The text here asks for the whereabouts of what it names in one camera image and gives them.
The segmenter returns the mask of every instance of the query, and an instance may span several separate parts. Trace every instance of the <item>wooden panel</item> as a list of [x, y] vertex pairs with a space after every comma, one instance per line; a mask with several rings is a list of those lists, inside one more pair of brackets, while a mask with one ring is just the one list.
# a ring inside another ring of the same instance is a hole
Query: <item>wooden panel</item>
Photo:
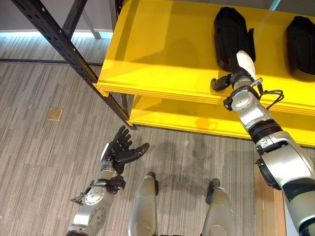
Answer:
[[254, 166], [256, 235], [286, 236], [282, 191], [269, 187], [259, 167]]

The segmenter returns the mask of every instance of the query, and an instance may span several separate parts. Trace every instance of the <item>robotic hand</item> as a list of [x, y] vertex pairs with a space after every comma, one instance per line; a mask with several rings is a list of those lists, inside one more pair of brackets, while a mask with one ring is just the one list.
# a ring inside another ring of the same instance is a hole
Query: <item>robotic hand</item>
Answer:
[[71, 199], [82, 207], [74, 216], [66, 236], [96, 236], [103, 227], [114, 195], [125, 187], [126, 182], [121, 176], [125, 164], [139, 159], [150, 146], [145, 143], [136, 149], [129, 149], [132, 141], [129, 141], [131, 135], [128, 132], [122, 126], [114, 140], [106, 144], [101, 156], [99, 178], [94, 179], [84, 193]]
[[[220, 91], [232, 85], [233, 92], [223, 104], [236, 111], [260, 155], [257, 165], [266, 183], [283, 190], [288, 211], [301, 236], [315, 236], [314, 165], [292, 137], [275, 122], [268, 109], [284, 98], [281, 90], [267, 91], [262, 79], [255, 80], [252, 59], [243, 51], [231, 56], [231, 74], [211, 81]], [[260, 95], [253, 88], [257, 86]], [[260, 104], [265, 94], [279, 97], [267, 108]]]

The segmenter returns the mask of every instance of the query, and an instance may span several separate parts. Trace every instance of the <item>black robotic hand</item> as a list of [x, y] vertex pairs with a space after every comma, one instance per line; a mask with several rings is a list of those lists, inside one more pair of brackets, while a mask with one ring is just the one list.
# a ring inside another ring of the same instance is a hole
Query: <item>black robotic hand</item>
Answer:
[[101, 171], [106, 167], [113, 167], [118, 175], [124, 171], [125, 164], [139, 159], [148, 150], [149, 144], [145, 143], [136, 149], [129, 149], [132, 144], [129, 130], [123, 125], [118, 130], [114, 140], [111, 141], [101, 159]]

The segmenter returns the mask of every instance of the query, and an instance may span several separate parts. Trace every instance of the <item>floor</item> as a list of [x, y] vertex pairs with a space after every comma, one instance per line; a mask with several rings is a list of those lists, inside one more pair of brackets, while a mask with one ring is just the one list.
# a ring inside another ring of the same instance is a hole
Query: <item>floor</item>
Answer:
[[[102, 62], [109, 40], [95, 42], [97, 50], [94, 40], [78, 41], [87, 61]], [[45, 45], [42, 38], [0, 37], [0, 58], [59, 59]], [[99, 74], [100, 67], [93, 70]], [[60, 121], [47, 120], [51, 107], [64, 109]], [[1, 235], [65, 235], [79, 208], [69, 199], [98, 176], [104, 145], [122, 124], [70, 66], [0, 62]], [[99, 236], [127, 235], [133, 198], [149, 171], [160, 184], [159, 234], [200, 235], [207, 186], [217, 177], [232, 202], [235, 235], [255, 235], [258, 155], [252, 142], [144, 126], [131, 134], [133, 147], [144, 142], [151, 147], [126, 165], [126, 188], [115, 196]], [[315, 150], [305, 150], [314, 161]]]

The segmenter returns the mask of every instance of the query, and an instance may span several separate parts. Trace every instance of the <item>wall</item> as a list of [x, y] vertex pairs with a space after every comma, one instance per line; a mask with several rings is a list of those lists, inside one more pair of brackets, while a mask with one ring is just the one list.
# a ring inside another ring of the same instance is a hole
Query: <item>wall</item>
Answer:
[[[248, 6], [268, 9], [273, 0], [187, 0]], [[59, 23], [63, 25], [73, 0], [42, 0], [43, 4]], [[111, 17], [108, 0], [88, 0], [85, 7], [94, 28], [111, 30]], [[303, 15], [315, 15], [315, 0], [282, 0], [277, 8], [279, 11], [293, 12]], [[33, 30], [34, 26], [10, 0], [0, 0], [0, 30]], [[88, 30], [83, 19], [79, 20], [78, 30]]]
[[[62, 27], [73, 4], [73, 0], [41, 0], [50, 14]], [[85, 10], [96, 29], [111, 30], [108, 0], [88, 0]], [[0, 0], [0, 30], [34, 30], [35, 27], [10, 0]], [[88, 30], [84, 19], [78, 22], [77, 30]]]

